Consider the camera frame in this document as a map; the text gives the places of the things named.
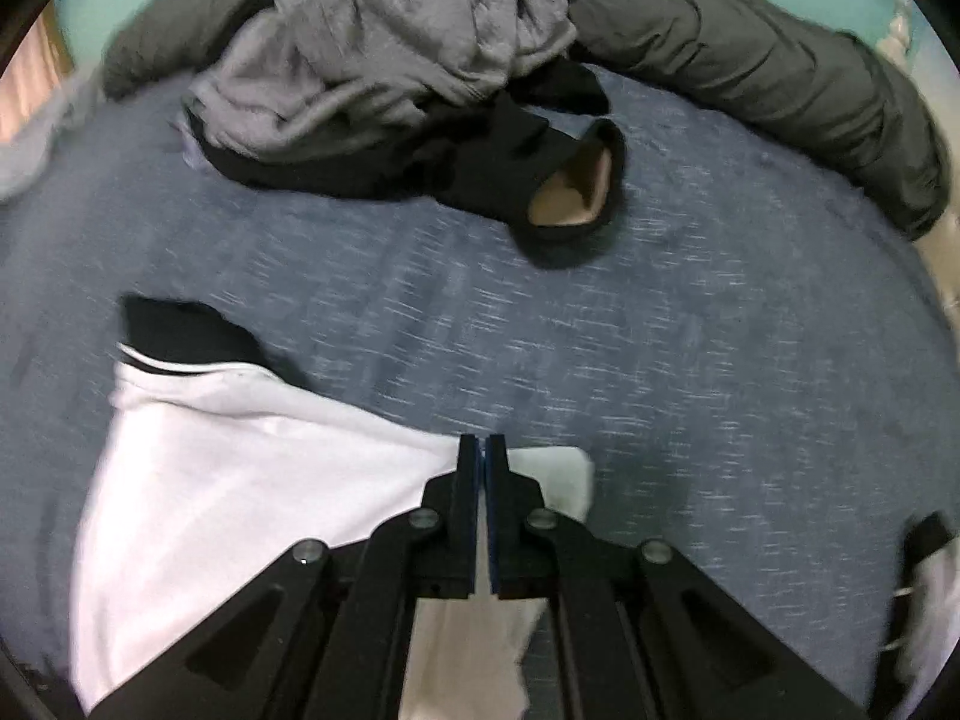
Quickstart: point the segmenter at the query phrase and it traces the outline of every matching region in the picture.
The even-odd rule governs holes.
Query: triangular cutout
[[[694,590],[683,607],[709,656],[710,669],[729,690],[755,682],[773,670],[773,659],[750,641],[720,611]]]
[[[283,593],[272,589],[227,622],[186,661],[194,674],[226,690],[237,689],[274,621]]]

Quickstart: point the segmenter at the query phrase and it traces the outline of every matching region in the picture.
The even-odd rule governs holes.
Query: blue textured fabric
[[[629,208],[572,268],[535,265],[500,224],[430,199],[263,193],[194,172],[169,124],[185,79],[67,136],[0,210],[13,653],[66,664],[116,300],[135,290],[205,300],[315,391],[403,424],[583,447],[599,535],[664,533],[864,700],[906,518],[960,512],[960,375],[930,283],[840,176],[600,76],[629,144]],[[527,667],[539,701],[542,642]]]

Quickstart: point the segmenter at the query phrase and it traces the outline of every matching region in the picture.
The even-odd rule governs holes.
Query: bed
[[[404,424],[582,447],[594,531],[663,533],[866,701],[904,523],[960,514],[960,374],[936,293],[846,179],[594,71],[628,141],[628,210],[579,263],[531,261],[431,199],[192,170],[171,124],[182,76],[66,136],[0,208],[0,634],[18,661],[66,669],[117,298],[136,292],[208,302],[310,389]],[[548,652],[543,631],[531,717],[556,706]]]

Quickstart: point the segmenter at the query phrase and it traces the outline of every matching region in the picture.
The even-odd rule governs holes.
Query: gray garment
[[[244,0],[150,0],[104,50],[104,93],[111,100],[183,70],[206,54]]]
[[[274,0],[193,86],[217,146],[263,161],[356,151],[438,95],[486,100],[563,53],[566,0]]]
[[[722,113],[598,77],[627,141],[627,202],[572,269],[539,268],[502,224],[431,199],[337,201],[190,170],[158,124],[187,79],[109,103],[65,139],[25,201],[0,206],[13,654],[65,666],[116,300],[136,290],[210,303],[311,389],[402,424],[583,447],[599,535],[664,533],[862,701],[906,518],[960,514],[960,374],[932,285],[835,172]],[[535,707],[556,689],[552,658],[535,642]]]
[[[58,138],[82,127],[103,101],[99,68],[64,79],[20,132],[0,143],[0,202],[27,191],[46,169]]]
[[[587,58],[718,108],[834,167],[915,239],[949,151],[913,83],[856,36],[766,0],[570,0]]]

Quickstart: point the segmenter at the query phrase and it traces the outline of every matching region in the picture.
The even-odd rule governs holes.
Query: beige inner lining
[[[603,143],[587,143],[536,191],[527,218],[539,227],[586,224],[607,201],[613,158]]]

